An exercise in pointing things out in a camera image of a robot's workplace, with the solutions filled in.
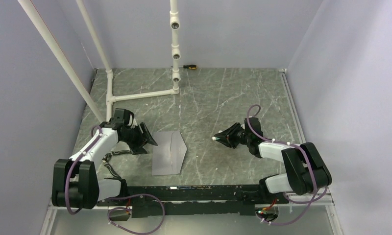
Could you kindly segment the grey envelope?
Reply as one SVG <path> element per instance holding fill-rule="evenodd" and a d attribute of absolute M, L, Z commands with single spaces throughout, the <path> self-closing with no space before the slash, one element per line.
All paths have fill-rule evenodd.
<path fill-rule="evenodd" d="M 179 131 L 155 132 L 157 146 L 152 151 L 152 176 L 180 174 L 187 146 Z"/>

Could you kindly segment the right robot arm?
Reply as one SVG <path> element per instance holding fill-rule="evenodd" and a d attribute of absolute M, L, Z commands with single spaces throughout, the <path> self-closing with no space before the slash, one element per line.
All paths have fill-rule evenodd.
<path fill-rule="evenodd" d="M 256 117 L 249 117 L 244 124 L 238 122 L 215 134 L 213 141 L 226 147 L 236 148 L 242 144 L 257 158 L 272 159 L 283 163 L 285 173 L 260 180 L 259 199 L 272 202 L 278 193 L 294 192 L 297 195 L 312 193 L 332 184 L 331 174 L 320 153 L 312 142 L 300 145 L 263 140 L 261 124 Z"/>

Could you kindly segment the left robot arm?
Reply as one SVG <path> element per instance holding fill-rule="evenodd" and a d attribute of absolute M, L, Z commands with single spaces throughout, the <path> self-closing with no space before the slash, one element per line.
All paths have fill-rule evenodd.
<path fill-rule="evenodd" d="M 120 177 L 99 180 L 96 168 L 116 145 L 124 142 L 133 155 L 145 154 L 146 144 L 157 146 L 144 122 L 137 123 L 132 111 L 117 108 L 113 116 L 92 128 L 92 138 L 76 154 L 59 159 L 53 167 L 51 201 L 72 215 L 92 209 L 104 199 L 124 205 L 129 199 L 127 182 Z"/>

